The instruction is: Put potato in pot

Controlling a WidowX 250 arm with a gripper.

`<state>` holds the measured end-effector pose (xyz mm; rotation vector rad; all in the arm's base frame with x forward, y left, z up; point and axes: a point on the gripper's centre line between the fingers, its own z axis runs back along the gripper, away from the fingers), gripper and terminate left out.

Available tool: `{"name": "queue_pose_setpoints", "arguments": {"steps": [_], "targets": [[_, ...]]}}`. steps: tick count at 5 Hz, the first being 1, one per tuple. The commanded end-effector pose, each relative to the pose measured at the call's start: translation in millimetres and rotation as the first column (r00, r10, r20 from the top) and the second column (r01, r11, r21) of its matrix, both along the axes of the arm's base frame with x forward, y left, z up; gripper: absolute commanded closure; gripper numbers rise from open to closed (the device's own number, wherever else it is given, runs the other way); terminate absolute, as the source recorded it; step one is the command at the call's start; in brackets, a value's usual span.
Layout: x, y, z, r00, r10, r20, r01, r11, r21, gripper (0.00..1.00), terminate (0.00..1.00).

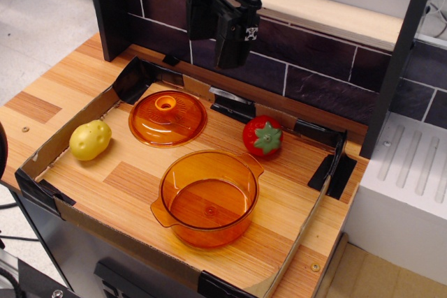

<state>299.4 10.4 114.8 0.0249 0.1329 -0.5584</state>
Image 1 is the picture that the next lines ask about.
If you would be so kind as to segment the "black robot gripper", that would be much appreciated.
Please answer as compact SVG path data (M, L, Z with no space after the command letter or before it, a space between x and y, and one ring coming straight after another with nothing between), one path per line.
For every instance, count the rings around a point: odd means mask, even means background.
M216 39L216 68L243 66L258 37L261 6L261 0L186 0L189 39Z

